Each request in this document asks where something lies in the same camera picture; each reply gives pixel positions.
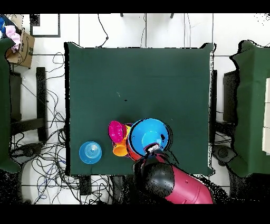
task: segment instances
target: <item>blue cup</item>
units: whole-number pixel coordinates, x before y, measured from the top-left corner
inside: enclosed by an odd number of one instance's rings
[[[102,156],[102,150],[96,142],[85,142],[79,150],[80,159],[86,164],[98,162]]]

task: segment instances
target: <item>green table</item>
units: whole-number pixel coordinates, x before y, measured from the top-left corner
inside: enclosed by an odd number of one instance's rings
[[[13,46],[10,38],[0,40],[0,169],[17,173],[21,167],[9,157],[11,139],[11,96],[9,86],[9,64],[5,54]]]
[[[270,174],[270,156],[262,151],[266,79],[270,78],[270,49],[243,41],[231,56],[239,69],[234,149],[238,156],[229,166],[240,177]]]
[[[208,167],[208,102],[213,44],[201,49],[64,46],[70,88],[70,94],[66,93],[70,175],[132,174],[133,161],[112,153],[108,124],[142,118],[160,119],[171,127],[171,151],[181,169],[212,174]],[[79,148],[87,141],[102,148],[101,159],[93,165],[79,157]]]

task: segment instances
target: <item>light blue cup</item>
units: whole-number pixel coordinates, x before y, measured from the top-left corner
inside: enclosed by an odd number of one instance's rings
[[[80,159],[86,164],[98,162],[102,156],[102,150],[96,142],[85,142],[79,150]]]
[[[164,150],[169,142],[167,126],[160,120],[148,118],[137,121],[131,126],[128,136],[130,148],[138,155],[146,155],[146,148],[159,144]]]

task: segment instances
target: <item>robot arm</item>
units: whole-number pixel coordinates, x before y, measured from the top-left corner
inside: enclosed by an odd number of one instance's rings
[[[136,184],[174,204],[213,204],[210,190],[200,181],[153,152],[134,165]]]

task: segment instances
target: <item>pink cup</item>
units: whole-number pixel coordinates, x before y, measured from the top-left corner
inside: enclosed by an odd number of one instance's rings
[[[126,136],[126,133],[127,128],[124,124],[117,122],[116,120],[111,121],[109,124],[108,134],[113,142],[121,142]]]

